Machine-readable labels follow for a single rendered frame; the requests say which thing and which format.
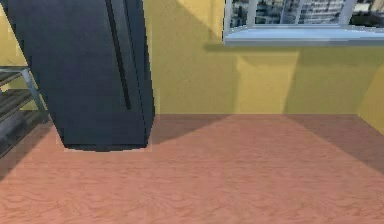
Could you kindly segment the dark blue fridge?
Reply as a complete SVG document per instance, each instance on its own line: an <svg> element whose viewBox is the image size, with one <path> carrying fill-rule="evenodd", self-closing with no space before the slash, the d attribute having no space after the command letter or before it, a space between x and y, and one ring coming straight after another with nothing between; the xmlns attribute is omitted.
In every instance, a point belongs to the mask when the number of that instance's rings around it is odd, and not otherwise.
<svg viewBox="0 0 384 224"><path fill-rule="evenodd" d="M144 148L155 118L143 0L112 0L127 110L104 0L0 0L68 149Z"/></svg>

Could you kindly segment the grey metal shelf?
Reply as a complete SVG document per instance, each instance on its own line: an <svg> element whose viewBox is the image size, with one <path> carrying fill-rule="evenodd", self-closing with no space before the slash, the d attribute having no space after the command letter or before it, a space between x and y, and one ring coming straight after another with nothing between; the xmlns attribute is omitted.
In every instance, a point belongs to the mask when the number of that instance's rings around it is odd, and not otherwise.
<svg viewBox="0 0 384 224"><path fill-rule="evenodd" d="M5 84L22 78L26 89L2 91ZM48 121L31 70L26 66L0 66L0 159L38 124Z"/></svg>

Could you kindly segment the white framed window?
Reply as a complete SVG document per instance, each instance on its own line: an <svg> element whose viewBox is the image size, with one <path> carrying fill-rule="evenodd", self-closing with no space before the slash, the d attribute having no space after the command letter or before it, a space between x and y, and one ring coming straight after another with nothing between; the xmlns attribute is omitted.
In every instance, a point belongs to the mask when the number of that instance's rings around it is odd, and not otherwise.
<svg viewBox="0 0 384 224"><path fill-rule="evenodd" d="M225 0L228 46L384 46L382 11L361 13L359 0Z"/></svg>

